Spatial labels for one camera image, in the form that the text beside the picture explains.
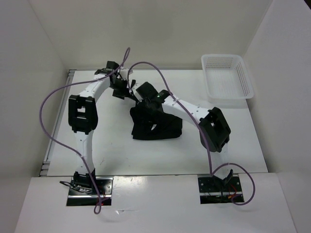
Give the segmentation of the black shorts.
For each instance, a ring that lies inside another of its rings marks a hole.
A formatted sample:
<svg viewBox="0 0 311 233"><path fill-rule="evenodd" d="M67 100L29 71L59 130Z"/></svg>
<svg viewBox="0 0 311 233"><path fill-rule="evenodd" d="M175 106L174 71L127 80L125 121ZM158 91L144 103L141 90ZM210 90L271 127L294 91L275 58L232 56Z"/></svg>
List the black shorts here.
<svg viewBox="0 0 311 233"><path fill-rule="evenodd" d="M182 135L182 119L161 111L150 111L135 105L130 109L134 140L155 141L179 138Z"/></svg>

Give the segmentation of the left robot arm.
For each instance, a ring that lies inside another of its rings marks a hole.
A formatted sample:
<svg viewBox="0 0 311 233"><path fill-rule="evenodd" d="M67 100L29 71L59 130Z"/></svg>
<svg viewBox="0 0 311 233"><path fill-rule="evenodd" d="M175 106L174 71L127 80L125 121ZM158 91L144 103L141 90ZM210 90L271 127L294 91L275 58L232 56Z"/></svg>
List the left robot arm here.
<svg viewBox="0 0 311 233"><path fill-rule="evenodd" d="M94 79L78 95L69 97L69 125L77 143L77 151L82 162L78 165L71 186L79 192L94 193L97 188L95 166L92 159L93 133L98 125L96 102L108 88L120 98L131 98L127 74L131 71L108 61L105 68L94 73Z"/></svg>

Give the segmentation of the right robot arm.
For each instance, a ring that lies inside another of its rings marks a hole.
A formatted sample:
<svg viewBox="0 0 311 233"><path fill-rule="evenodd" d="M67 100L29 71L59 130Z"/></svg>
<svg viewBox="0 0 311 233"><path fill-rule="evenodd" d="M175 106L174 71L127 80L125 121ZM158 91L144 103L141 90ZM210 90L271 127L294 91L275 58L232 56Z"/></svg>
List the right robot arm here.
<svg viewBox="0 0 311 233"><path fill-rule="evenodd" d="M135 84L131 87L133 95L147 109L178 117L195 127L199 131L202 146L207 150L209 172L213 186L224 191L230 186L233 172L215 176L212 172L211 153L220 153L229 142L231 129L222 113L214 107L212 109L202 108L181 100L170 90L158 92L149 82Z"/></svg>

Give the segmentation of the white plastic basket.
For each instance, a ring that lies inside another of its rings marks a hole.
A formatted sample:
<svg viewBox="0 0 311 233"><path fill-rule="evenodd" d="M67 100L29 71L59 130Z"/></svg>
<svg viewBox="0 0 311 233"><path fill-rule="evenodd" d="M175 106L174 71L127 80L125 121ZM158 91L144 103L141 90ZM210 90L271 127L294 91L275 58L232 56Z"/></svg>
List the white plastic basket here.
<svg viewBox="0 0 311 233"><path fill-rule="evenodd" d="M216 101L248 100L254 90L244 60L234 54L205 54L201 57L207 96Z"/></svg>

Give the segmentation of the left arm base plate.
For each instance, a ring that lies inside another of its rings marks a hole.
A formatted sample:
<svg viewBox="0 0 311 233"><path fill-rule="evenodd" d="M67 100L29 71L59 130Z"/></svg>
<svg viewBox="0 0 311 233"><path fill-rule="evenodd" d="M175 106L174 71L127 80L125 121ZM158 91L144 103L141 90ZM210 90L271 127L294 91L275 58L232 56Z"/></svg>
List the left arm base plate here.
<svg viewBox="0 0 311 233"><path fill-rule="evenodd" d="M102 199L101 206L111 206L113 178L97 177L95 182ZM66 206L95 206L98 203L99 198L95 188L84 188L80 185L75 185L73 178L70 183L62 183L69 187Z"/></svg>

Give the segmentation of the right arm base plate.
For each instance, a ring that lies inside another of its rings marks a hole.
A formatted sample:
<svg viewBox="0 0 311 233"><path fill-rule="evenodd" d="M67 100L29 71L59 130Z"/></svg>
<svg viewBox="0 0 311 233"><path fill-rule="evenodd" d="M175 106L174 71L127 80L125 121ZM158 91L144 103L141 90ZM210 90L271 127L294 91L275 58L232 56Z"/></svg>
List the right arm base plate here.
<svg viewBox="0 0 311 233"><path fill-rule="evenodd" d="M226 184L218 177L198 176L201 204L244 203L240 179L234 175Z"/></svg>

